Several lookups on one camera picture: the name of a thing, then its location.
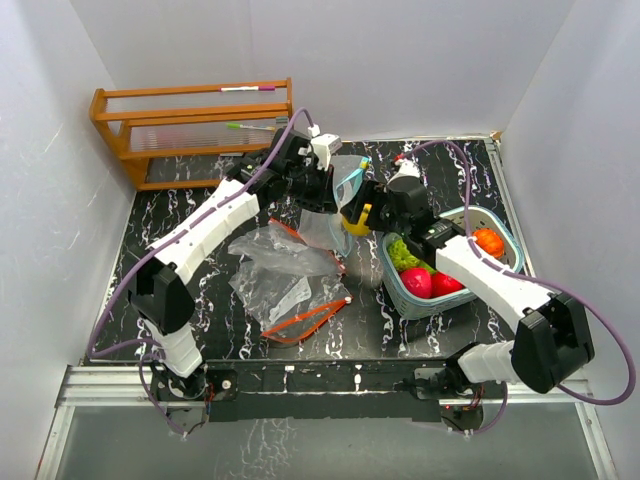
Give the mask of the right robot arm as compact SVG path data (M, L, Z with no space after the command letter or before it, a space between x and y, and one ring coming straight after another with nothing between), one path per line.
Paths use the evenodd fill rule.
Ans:
M511 342L476 344L454 356L445 374L453 394L469 396L486 381L522 382L547 393L594 358L583 305L557 287L519 277L482 251L468 222L433 213L417 178L400 176L388 184L366 180L341 189L340 196L339 211L347 222L397 234L414 256L460 282L514 330Z

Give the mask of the orange pumpkin toy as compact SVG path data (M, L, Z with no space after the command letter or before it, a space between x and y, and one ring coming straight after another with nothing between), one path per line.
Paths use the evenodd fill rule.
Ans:
M478 229L473 233L476 244L495 259L500 259L505 252L502 238L490 228Z

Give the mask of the red apple toy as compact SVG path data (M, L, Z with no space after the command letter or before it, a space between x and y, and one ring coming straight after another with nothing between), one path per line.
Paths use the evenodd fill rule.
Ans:
M436 272L431 275L431 297L439 298L464 289L464 285L453 277Z

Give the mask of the blue zipper plastic bag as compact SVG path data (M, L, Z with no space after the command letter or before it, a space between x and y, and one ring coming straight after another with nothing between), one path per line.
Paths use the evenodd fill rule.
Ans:
M334 175L331 192L338 208L355 197L369 163L370 158L361 155L337 155L332 158ZM298 234L312 247L332 250L346 257L353 247L354 236L344 228L342 220L340 212L313 213L303 210Z

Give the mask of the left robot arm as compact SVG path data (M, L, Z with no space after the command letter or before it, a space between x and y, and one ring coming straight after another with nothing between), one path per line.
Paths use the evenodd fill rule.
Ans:
M213 194L133 267L127 299L149 325L182 397L197 398L207 383L188 325L195 310L188 284L197 269L239 226L282 198L312 212L336 212L331 157L340 147L339 136L318 127L307 134L279 129L269 147L236 160Z

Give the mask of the green custard apple toy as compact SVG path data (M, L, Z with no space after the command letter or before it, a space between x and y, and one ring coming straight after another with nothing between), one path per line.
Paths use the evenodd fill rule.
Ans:
M388 246L387 252L392 265L399 273L420 265L420 260L409 251L401 238L394 240Z

